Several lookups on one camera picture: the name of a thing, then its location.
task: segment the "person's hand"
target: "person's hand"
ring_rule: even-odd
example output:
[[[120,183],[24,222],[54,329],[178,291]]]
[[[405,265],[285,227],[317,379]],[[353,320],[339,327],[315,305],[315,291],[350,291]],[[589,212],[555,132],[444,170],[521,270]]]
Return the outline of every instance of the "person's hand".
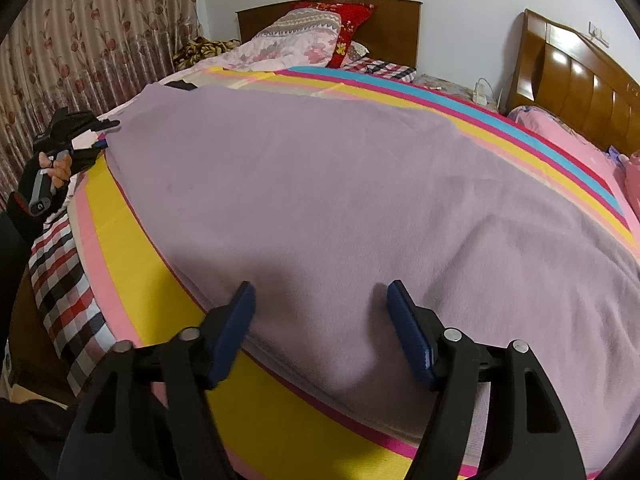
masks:
[[[69,154],[66,154],[62,160],[54,160],[52,165],[49,157],[40,152],[38,163],[43,170],[49,168],[47,174],[51,177],[56,189],[60,189],[71,178],[71,156]]]

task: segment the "wooden bed frame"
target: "wooden bed frame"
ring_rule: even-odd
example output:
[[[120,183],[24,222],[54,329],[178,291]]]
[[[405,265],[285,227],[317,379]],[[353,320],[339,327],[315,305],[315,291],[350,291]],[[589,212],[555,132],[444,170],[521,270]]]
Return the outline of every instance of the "wooden bed frame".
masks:
[[[601,150],[640,150],[640,86],[590,39],[527,9],[508,111],[537,105]]]
[[[251,40],[298,2],[375,5],[372,16],[357,28],[353,39],[366,46],[375,59],[415,67],[422,3],[413,0],[295,0],[240,10],[237,14],[241,41]]]

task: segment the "curtain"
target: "curtain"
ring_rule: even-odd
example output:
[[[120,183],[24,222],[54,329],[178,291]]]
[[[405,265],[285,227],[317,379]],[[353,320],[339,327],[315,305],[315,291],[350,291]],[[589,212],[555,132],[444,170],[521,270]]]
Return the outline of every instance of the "curtain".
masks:
[[[174,72],[196,0],[29,0],[0,44],[0,208],[53,112],[107,112]]]

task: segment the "yellow stripe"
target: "yellow stripe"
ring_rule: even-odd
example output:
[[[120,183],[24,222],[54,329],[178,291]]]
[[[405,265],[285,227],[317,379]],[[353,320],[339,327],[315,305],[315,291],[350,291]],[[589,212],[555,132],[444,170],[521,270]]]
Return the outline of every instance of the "yellow stripe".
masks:
[[[374,101],[385,105],[395,106],[397,108],[428,108],[429,110],[431,110],[431,108],[429,108],[428,106],[414,103],[413,101],[409,101],[407,99],[375,92],[366,88],[349,86],[348,84],[345,84],[343,88],[340,88],[340,92],[347,95],[353,95],[367,101]]]
[[[104,158],[86,188],[98,241],[114,286],[143,344],[164,342],[202,311],[143,233]],[[410,460],[347,430],[282,386],[245,354],[208,395],[225,443],[267,479],[401,480]]]
[[[505,140],[501,137],[498,137],[491,132],[483,130],[479,126],[475,126],[474,124],[469,124],[462,119],[448,116],[447,114],[434,110],[435,112],[448,117],[451,121],[453,121],[456,126],[468,133],[471,136],[478,137],[479,139],[485,140],[486,142],[490,142],[494,146],[504,150],[505,152],[511,153],[516,156],[519,160],[522,160],[526,164],[537,168],[542,173],[548,176],[549,181],[556,186],[561,186],[567,190],[569,190],[573,195],[575,195],[579,200],[582,200],[585,204],[589,205],[592,209],[596,210],[614,229],[615,231],[622,236],[622,238],[631,246],[635,246],[636,242],[634,240],[633,235],[624,227],[620,220],[618,220],[611,211],[605,208],[600,202],[598,202],[593,196],[583,190],[580,186],[578,186],[573,180],[560,173],[556,168],[553,168],[545,161],[540,160],[536,156],[531,153],[523,150],[521,147],[516,146],[512,142]]]

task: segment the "checkered pillowcase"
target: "checkered pillowcase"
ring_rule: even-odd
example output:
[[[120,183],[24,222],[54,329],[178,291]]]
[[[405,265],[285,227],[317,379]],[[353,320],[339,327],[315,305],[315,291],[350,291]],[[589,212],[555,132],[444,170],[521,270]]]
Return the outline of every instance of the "checkered pillowcase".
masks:
[[[77,395],[115,338],[80,263],[68,215],[35,241],[29,269],[36,306],[58,357],[70,367],[67,380]]]
[[[405,83],[413,81],[416,74],[415,68],[411,68],[410,66],[387,63],[386,61],[371,59],[370,57],[361,57],[359,60],[343,66],[340,70],[371,74],[385,79],[403,81]]]

